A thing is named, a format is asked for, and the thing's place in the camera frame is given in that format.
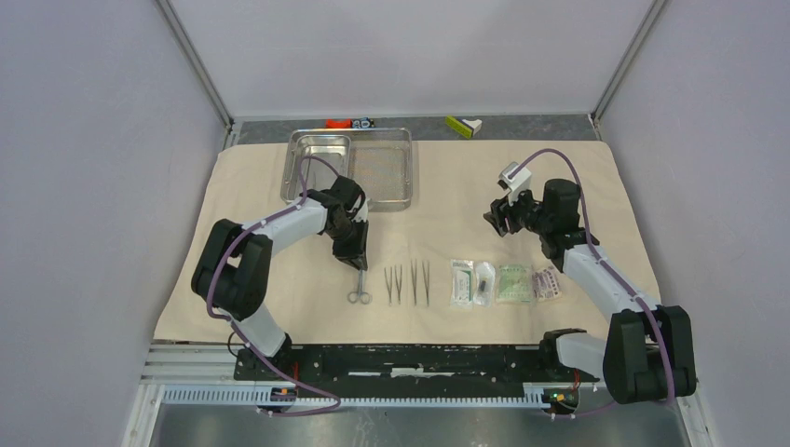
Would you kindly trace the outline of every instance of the robotic arm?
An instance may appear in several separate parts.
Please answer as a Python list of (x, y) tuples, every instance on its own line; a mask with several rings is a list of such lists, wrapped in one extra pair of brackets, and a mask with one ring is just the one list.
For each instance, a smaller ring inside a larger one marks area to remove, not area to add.
[(676, 396), (688, 396), (696, 389), (694, 352), (688, 314), (680, 306), (662, 306), (636, 288), (598, 247), (599, 241), (579, 226), (581, 188), (564, 179), (546, 182), (543, 201), (529, 189), (532, 174), (511, 163), (499, 174), (499, 185), (508, 191), (491, 203), (484, 218), (500, 236), (521, 229), (540, 237), (543, 254), (561, 272), (587, 292), (609, 322), (606, 340), (583, 330), (546, 332), (540, 350), (549, 366), (565, 365), (603, 378), (618, 403), (658, 400), (667, 397), (668, 384), (658, 349), (646, 343), (656, 341), (641, 298), (659, 322), (672, 366)]
[[(246, 237), (231, 253), (238, 266), (223, 268), (213, 295), (213, 305), (228, 315), (250, 342), (267, 357), (274, 356), (288, 335), (264, 305), (271, 259), (294, 242), (326, 233), (333, 240), (332, 254), (357, 270), (367, 270), (368, 200), (353, 180), (338, 176), (330, 189), (307, 191), (307, 200), (292, 213), (267, 223)], [(231, 242), (260, 221), (214, 224), (195, 274), (192, 291), (205, 300), (217, 265)]]

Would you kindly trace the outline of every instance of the scissors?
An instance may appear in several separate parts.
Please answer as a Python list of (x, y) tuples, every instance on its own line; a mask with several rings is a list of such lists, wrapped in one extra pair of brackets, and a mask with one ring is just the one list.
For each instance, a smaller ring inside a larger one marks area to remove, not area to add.
[(365, 291), (365, 271), (360, 270), (360, 283), (357, 286), (355, 291), (350, 291), (347, 296), (348, 302), (352, 303), (353, 305), (357, 302), (362, 303), (364, 305), (368, 305), (371, 300), (373, 300), (373, 296), (370, 293)]

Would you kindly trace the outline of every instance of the plastic package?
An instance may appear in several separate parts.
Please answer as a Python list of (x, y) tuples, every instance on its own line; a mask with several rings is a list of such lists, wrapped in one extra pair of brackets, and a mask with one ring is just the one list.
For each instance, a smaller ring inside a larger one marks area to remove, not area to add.
[(450, 305), (471, 309), (472, 287), (474, 286), (474, 262), (462, 259), (450, 260), (450, 271), (453, 275), (453, 293)]
[(533, 289), (531, 266), (522, 264), (499, 266), (497, 303), (532, 303), (535, 299)]
[(491, 263), (474, 263), (474, 274), (477, 277), (472, 301), (475, 305), (491, 307), (494, 295), (494, 284), (497, 281), (497, 270)]
[(542, 268), (532, 274), (532, 285), (538, 303), (556, 300), (563, 295), (560, 290), (559, 272), (553, 265)]

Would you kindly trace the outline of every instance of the white panel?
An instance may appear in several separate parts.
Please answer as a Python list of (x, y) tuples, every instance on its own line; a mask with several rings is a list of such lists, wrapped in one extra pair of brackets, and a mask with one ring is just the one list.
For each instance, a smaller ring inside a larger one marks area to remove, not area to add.
[(787, 445), (788, 23), (785, 0), (672, 2), (604, 115), (721, 445)]
[(231, 113), (589, 112), (649, 0), (174, 0)]
[(118, 445), (223, 129), (153, 1), (0, 8), (0, 445)]

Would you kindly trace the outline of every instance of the beige table surface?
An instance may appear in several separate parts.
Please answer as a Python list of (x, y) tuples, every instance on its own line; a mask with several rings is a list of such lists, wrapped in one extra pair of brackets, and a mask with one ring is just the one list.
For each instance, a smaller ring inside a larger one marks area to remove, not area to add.
[[(534, 344), (545, 331), (563, 328), (583, 328), (606, 337), (607, 324), (600, 312), (565, 276), (560, 278), (564, 296), (554, 302), (494, 304), (471, 310), (450, 306), (450, 259), (533, 264), (536, 268), (549, 264), (540, 253), (537, 236), (522, 231), (499, 237), (482, 217), (491, 201), (503, 196), (498, 174), (510, 162), (521, 162), (543, 147), (570, 157), (588, 200), (592, 233), (612, 261), (658, 299), (658, 285), (631, 204), (605, 143), (415, 142), (411, 207), (370, 215), (366, 290), (373, 302), (349, 304), (346, 295), (356, 289), (357, 272), (335, 260), (329, 237), (308, 237), (271, 263), (265, 303), (275, 320), (295, 343)], [(279, 198), (285, 152), (285, 143), (250, 144), (218, 156), (192, 245), (159, 318), (155, 339), (226, 340), (228, 325), (207, 316), (205, 302), (189, 288), (190, 279), (216, 221), (259, 219), (285, 206)], [(555, 155), (540, 156), (529, 168), (536, 197), (542, 197), (547, 180), (571, 179), (565, 163)], [(430, 261), (430, 307), (425, 305), (421, 272), (418, 306), (414, 306), (410, 259)], [(394, 264), (403, 265), (402, 303), (390, 306), (384, 267)]]

